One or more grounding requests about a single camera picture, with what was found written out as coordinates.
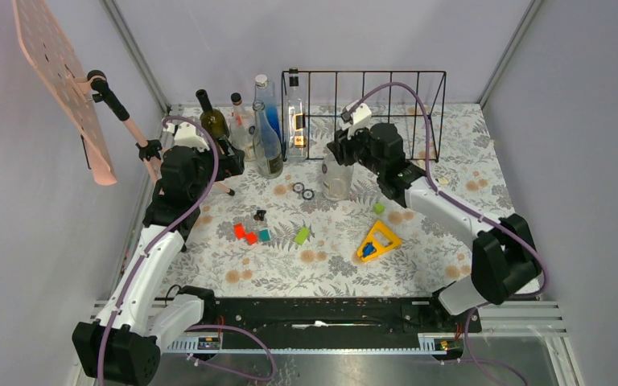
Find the clear bottle black label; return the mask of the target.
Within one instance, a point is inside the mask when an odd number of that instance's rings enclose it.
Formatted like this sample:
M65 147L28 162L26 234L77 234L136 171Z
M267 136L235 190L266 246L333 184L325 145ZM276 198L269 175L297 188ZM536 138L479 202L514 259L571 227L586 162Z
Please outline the clear bottle black label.
M253 150L260 174L268 179L277 178L283 170L282 148L278 135L274 132L266 115L263 101L253 102L255 130Z

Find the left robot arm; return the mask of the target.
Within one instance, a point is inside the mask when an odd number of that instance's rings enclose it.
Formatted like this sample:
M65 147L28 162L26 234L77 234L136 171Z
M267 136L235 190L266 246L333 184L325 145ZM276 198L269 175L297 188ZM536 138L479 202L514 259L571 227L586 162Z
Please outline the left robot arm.
M186 288L150 318L167 268L185 250L211 185L241 175L245 154L228 139L216 150L178 140L163 154L161 177L142 221L138 246L110 300L93 322L79 322L72 342L86 376L99 381L148 385L162 353L188 326L206 331L217 320L210 289Z

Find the clear bottle gold band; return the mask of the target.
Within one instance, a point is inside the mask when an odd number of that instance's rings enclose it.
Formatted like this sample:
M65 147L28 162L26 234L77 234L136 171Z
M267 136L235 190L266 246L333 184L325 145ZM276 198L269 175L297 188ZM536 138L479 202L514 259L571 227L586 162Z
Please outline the clear bottle gold band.
M230 141L237 149L245 153L246 162L254 162L256 160L253 148L255 117L242 105L239 92L232 93L230 99L233 104Z

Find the clear bottle cork stopper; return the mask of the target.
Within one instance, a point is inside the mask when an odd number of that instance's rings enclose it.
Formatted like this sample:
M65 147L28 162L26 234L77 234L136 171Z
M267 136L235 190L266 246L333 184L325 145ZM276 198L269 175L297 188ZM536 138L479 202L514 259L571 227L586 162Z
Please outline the clear bottle cork stopper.
M326 199L341 201L349 198L354 173L354 166L340 165L335 156L327 155L323 159L322 192Z

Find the dark green wine bottle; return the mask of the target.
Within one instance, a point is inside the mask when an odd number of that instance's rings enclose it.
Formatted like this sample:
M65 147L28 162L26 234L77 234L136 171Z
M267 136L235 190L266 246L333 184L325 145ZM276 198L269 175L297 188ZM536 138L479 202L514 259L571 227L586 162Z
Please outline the dark green wine bottle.
M219 109L215 109L209 99L208 93L201 88L196 91L196 98L202 108L200 124L215 139L229 138L230 132L227 121Z

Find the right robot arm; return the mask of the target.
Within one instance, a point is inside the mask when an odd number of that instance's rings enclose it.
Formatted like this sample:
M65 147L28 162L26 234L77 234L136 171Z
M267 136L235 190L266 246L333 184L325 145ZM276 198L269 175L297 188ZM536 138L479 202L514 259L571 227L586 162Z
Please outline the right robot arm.
M437 330L451 330L472 308L502 304L545 272L523 217L495 217L443 191L405 156L395 125L378 123L353 135L338 130L327 148L341 166L357 163L374 173L387 199L431 218L470 248L470 274L431 295L424 322Z

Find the clear bottle black cap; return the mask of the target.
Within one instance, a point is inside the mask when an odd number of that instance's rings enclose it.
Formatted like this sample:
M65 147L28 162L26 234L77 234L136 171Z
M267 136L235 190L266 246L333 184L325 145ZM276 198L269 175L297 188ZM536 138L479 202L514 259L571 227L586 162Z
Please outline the clear bottle black cap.
M289 84L286 89L286 159L288 162L301 162L308 156L306 97L307 93L299 79L299 70L290 68Z

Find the blue glass bottle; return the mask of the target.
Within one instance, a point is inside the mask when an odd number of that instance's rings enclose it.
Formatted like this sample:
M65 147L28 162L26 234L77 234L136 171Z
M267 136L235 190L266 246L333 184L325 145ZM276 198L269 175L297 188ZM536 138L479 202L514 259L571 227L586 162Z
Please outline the blue glass bottle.
M271 128L281 138L282 131L278 119L278 101L275 94L274 82L264 74L258 74L254 78L255 81L255 100L262 101L266 109L266 117Z

